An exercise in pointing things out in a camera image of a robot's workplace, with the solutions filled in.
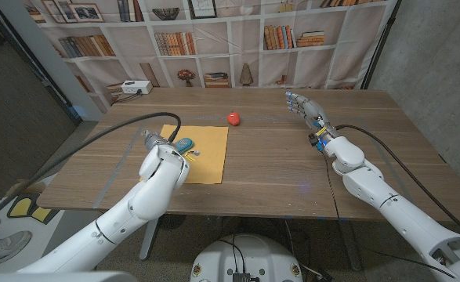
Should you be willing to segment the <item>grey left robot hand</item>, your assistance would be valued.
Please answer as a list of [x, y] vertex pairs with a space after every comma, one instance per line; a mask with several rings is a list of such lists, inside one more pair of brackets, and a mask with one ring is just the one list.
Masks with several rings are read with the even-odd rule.
[[141, 135], [145, 138], [144, 145], [148, 150], [151, 150], [155, 145], [170, 145], [179, 154], [185, 154], [194, 147], [194, 141], [190, 138], [182, 138], [172, 143], [156, 132], [151, 132], [149, 130], [143, 131]]

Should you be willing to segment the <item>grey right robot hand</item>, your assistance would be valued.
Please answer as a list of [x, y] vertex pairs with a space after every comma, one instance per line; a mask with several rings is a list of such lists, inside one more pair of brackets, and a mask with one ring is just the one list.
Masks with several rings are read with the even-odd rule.
[[326, 146], [330, 141], [339, 137], [322, 106], [305, 96], [293, 92], [286, 92], [285, 96], [288, 110], [305, 119], [307, 126], [313, 130], [316, 143]]

